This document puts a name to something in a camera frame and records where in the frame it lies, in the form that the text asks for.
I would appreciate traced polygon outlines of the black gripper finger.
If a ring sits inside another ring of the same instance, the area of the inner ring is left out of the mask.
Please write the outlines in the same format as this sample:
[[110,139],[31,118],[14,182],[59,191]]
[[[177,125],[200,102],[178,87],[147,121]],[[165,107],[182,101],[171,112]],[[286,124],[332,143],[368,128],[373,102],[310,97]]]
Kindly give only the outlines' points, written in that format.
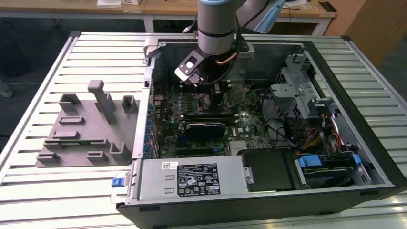
[[226,91],[228,91],[226,86],[221,83],[216,83],[210,87],[209,105],[220,111],[225,111],[224,97],[225,97]]

